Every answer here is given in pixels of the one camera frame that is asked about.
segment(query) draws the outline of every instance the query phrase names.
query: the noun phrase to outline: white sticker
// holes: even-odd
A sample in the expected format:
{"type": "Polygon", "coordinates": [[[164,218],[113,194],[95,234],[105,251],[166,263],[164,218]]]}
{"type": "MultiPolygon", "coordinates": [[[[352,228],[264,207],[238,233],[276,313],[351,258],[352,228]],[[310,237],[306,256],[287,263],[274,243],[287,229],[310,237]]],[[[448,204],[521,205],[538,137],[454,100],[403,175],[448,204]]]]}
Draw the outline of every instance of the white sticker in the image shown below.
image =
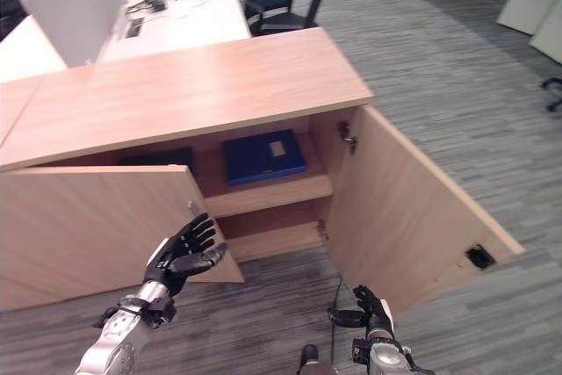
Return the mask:
{"type": "Polygon", "coordinates": [[[287,154],[285,147],[283,147],[283,142],[281,141],[270,142],[270,150],[274,157],[287,154]]]}

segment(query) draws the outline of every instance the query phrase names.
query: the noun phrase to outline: desk partition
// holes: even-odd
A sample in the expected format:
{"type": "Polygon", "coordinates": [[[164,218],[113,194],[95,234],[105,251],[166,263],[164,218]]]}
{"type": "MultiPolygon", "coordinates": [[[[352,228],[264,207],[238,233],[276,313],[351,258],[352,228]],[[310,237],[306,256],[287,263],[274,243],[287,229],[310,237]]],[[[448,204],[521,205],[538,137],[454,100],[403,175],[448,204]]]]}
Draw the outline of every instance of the desk partition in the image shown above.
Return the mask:
{"type": "Polygon", "coordinates": [[[94,62],[124,0],[21,0],[69,67],[94,62]]]}

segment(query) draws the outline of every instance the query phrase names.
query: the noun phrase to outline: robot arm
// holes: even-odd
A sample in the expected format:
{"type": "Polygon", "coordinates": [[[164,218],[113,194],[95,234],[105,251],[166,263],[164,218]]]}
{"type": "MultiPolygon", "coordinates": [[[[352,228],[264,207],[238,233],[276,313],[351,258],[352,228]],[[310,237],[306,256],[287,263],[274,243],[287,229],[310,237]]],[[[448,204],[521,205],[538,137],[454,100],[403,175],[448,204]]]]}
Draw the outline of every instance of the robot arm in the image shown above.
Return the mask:
{"type": "Polygon", "coordinates": [[[219,263],[227,245],[205,252],[214,244],[213,222],[203,213],[165,239],[151,256],[143,285],[107,309],[94,327],[101,328],[97,341],[83,355],[75,375],[127,375],[133,372],[151,332],[176,314],[175,295],[187,277],[219,263]]]}
{"type": "Polygon", "coordinates": [[[396,340],[386,301],[364,285],[353,289],[353,293],[363,311],[340,310],[330,314],[332,322],[340,327],[365,327],[365,337],[353,340],[353,361],[366,365],[370,375],[435,375],[415,364],[411,350],[396,340]]]}

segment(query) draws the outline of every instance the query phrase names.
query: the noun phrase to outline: door hinge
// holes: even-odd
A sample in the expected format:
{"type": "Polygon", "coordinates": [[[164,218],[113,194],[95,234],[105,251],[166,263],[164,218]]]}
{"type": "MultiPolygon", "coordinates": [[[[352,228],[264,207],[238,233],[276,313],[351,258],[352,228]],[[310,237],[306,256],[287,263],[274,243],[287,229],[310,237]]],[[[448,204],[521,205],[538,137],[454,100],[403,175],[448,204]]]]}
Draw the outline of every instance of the door hinge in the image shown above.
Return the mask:
{"type": "Polygon", "coordinates": [[[465,255],[475,267],[481,270],[485,270],[496,263],[494,257],[480,244],[472,246],[465,252],[465,255]]]}
{"type": "Polygon", "coordinates": [[[316,225],[316,230],[318,230],[318,235],[324,239],[324,241],[328,241],[330,236],[328,234],[328,230],[326,229],[326,221],[323,219],[318,220],[318,224],[316,225]]]}
{"type": "Polygon", "coordinates": [[[356,136],[351,136],[351,131],[349,129],[349,122],[342,121],[337,124],[337,132],[340,134],[342,141],[349,145],[349,151],[353,155],[357,149],[357,144],[359,143],[359,138],[356,136]]]}

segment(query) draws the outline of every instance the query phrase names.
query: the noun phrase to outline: blue binder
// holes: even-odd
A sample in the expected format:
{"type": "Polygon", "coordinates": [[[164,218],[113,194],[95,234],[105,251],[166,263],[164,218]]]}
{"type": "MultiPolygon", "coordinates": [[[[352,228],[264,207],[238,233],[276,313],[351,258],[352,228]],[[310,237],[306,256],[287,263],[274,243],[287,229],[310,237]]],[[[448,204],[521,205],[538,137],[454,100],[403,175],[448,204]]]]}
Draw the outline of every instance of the blue binder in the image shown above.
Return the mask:
{"type": "Polygon", "coordinates": [[[306,171],[291,129],[225,141],[227,182],[234,186],[306,171]]]}

